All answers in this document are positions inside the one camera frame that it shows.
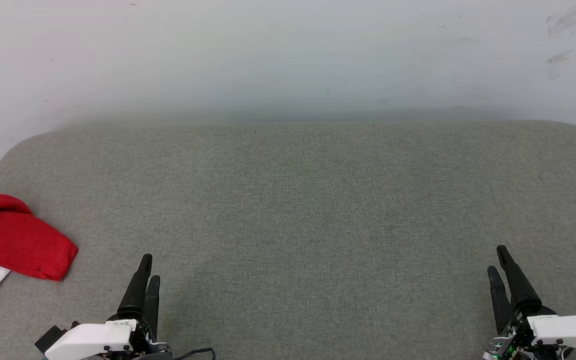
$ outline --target cable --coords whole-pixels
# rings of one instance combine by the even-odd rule
[[[197,353],[208,353],[208,351],[210,351],[210,352],[212,353],[212,360],[215,360],[215,357],[216,357],[216,355],[215,355],[215,349],[214,349],[214,348],[211,348],[211,347],[200,348],[200,349],[197,349],[197,350],[193,350],[193,351],[187,352],[187,353],[181,355],[180,357],[175,358],[174,360],[183,360],[183,359],[189,357],[190,355],[195,355],[195,354],[197,354]]]

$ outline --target gray padded table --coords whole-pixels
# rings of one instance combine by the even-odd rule
[[[144,253],[177,356],[478,359],[498,244],[576,313],[572,125],[67,130],[10,150],[0,193],[80,248],[62,282],[2,282],[0,359],[40,359],[52,325],[105,321]]]

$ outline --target red garment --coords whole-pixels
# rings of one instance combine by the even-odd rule
[[[58,281],[77,251],[71,240],[34,217],[21,200],[0,194],[0,267]]]

